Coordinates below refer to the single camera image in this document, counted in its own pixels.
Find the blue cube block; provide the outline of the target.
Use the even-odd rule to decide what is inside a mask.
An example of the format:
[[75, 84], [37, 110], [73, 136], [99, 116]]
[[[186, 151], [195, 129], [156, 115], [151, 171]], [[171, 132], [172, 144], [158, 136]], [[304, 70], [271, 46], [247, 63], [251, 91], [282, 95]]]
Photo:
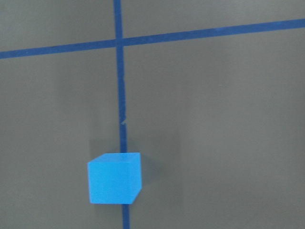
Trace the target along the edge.
[[142, 189], [141, 154], [105, 153], [87, 163], [92, 204], [132, 204]]

